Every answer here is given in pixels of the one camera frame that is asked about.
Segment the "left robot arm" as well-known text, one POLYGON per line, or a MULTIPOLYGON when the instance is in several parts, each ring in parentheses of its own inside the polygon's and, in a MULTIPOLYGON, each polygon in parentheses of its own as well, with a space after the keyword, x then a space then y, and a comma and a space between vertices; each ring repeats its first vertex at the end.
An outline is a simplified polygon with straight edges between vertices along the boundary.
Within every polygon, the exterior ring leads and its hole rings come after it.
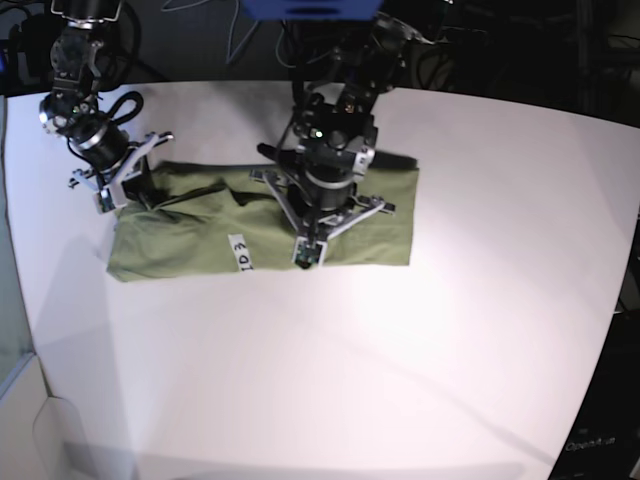
POLYGON ((323 250, 356 224, 395 213, 381 196, 359 194, 358 185, 376 156, 374 106, 396 87, 407 48, 427 41, 416 27, 384 12, 350 29, 334 50, 327 78, 304 89, 277 144, 258 146, 279 170, 254 178, 276 198, 297 251, 323 250))

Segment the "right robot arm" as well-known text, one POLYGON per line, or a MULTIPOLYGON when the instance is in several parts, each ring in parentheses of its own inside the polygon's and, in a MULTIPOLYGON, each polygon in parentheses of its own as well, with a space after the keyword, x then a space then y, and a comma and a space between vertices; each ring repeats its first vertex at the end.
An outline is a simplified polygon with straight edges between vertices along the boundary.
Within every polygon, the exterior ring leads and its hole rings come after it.
POLYGON ((142 112, 144 98, 138 91, 122 94, 108 110, 100 107, 102 94, 122 85, 138 60, 137 14, 126 1, 53 1, 50 11, 65 25, 50 50, 52 87, 40 102, 39 120, 85 164, 73 171, 69 188, 87 187, 100 213, 130 203, 154 208, 163 194, 148 157, 173 134, 130 138, 123 126, 142 112))

